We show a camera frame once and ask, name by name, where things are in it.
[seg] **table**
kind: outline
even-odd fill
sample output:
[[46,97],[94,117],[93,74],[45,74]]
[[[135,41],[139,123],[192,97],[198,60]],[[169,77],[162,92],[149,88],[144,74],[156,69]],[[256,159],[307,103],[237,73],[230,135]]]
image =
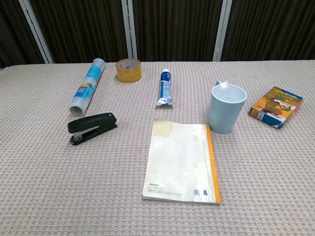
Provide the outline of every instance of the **table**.
[[[75,147],[67,107],[90,65],[0,72],[0,235],[315,234],[315,60],[143,62],[134,84],[107,63],[86,116],[118,128]],[[173,108],[155,107],[163,68]],[[206,123],[216,80],[248,94],[234,130],[212,133],[222,205],[142,200],[154,118]],[[305,99],[281,130],[248,115],[273,86]]]

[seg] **plastic wrap roll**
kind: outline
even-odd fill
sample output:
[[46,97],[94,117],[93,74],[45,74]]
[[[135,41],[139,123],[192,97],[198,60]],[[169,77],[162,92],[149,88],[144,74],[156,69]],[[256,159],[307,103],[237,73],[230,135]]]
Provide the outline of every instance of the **plastic wrap roll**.
[[104,68],[105,62],[102,59],[93,60],[92,66],[69,105],[69,111],[72,115],[76,117],[85,115]]

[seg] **book cover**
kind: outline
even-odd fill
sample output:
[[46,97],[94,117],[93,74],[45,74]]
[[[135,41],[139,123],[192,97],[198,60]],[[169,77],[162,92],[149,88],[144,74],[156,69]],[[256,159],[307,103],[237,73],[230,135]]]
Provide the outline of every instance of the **book cover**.
[[142,199],[221,203],[208,125],[155,119]]
[[303,97],[273,87],[251,107],[249,114],[280,129],[302,102]]

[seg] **toothpaste tube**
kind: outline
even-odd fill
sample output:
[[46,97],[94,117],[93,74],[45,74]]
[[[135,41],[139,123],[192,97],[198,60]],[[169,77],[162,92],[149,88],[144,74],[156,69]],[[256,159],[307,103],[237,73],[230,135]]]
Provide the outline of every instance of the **toothpaste tube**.
[[173,104],[174,102],[171,97],[171,73],[169,72],[169,69],[164,69],[161,73],[156,106],[169,106]]

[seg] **barcode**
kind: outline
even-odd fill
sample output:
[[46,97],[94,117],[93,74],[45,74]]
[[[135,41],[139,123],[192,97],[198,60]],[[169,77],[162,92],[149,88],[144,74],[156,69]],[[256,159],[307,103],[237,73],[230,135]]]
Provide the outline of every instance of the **barcode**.
[[259,112],[259,111],[256,111],[256,110],[253,110],[253,111],[252,111],[252,116],[253,116],[253,117],[256,117],[256,118],[259,119],[259,120],[262,120],[262,118],[263,118],[263,116],[264,116],[264,113]]
[[198,190],[198,189],[194,189],[194,190],[193,190],[193,195],[194,195],[194,196],[200,196],[200,195],[199,195],[199,190]]

